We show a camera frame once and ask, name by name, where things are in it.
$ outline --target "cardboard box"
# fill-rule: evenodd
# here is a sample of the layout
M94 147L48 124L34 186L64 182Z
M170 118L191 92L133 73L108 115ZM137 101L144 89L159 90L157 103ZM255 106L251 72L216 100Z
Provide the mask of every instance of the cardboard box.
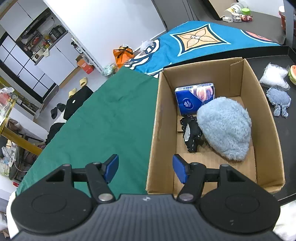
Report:
M209 146L189 153L180 129L174 90L185 85L213 83L216 97L225 96L244 106L252 120L250 149L243 162L228 161ZM146 190L177 195L183 185L174 174L172 156L200 162L207 168L230 164L270 193L285 184L281 145L265 94L246 59L229 58L170 67L160 73ZM216 188L205 183L203 194Z
M83 56L79 55L76 58L77 65L80 66L87 74L90 74L94 70L94 66L88 64L87 59L85 59Z

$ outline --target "beige slipper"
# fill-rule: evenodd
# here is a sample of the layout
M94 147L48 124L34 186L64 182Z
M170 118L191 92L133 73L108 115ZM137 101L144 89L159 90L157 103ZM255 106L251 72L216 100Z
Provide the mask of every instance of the beige slipper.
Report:
M76 92L77 92L77 89L76 88L74 88L73 90L71 90L69 92L69 98L71 98Z
M83 86L85 86L87 84L87 78L84 77L79 82L80 82L80 87L82 88Z

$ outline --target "blue towel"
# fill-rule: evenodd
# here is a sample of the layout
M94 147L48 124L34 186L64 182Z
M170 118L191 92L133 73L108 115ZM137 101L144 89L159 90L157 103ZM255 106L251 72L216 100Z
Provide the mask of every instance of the blue towel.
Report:
M186 22L156 39L124 66L158 78L164 66L208 54L279 45L259 35L210 22Z

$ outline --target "logo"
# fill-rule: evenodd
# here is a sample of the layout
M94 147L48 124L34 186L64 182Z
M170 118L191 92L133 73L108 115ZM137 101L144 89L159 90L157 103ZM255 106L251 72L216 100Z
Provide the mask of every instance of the logo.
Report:
M219 37L208 23L200 28L192 29L187 32L170 34L180 45L178 56L190 52L194 49L208 47L211 45L230 44Z
M148 201L151 200L151 198L150 197L143 197L142 200L145 201L145 202L148 202Z
M191 103L190 99L188 99L188 98L183 99L183 105L188 110L193 109L193 104Z

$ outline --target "blue tissue pack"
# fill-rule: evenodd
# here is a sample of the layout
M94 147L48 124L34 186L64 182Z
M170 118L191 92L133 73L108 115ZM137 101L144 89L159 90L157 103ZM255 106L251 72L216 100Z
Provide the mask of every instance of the blue tissue pack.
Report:
M192 115L215 98L215 88L213 83L190 85L176 88L175 94L181 115Z

